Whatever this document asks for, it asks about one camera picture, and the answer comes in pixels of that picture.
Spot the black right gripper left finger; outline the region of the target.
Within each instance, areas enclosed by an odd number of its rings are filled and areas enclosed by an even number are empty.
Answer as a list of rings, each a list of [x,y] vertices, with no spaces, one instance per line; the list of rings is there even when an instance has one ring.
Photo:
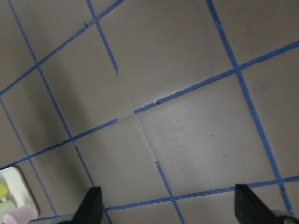
[[[72,224],[100,224],[103,219],[101,187],[90,187],[71,220]]]

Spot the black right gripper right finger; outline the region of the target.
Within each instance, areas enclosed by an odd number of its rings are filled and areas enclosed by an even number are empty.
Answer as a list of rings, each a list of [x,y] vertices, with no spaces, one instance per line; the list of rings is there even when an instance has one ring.
[[[234,194],[234,213],[240,224],[283,224],[246,185],[236,184]]]

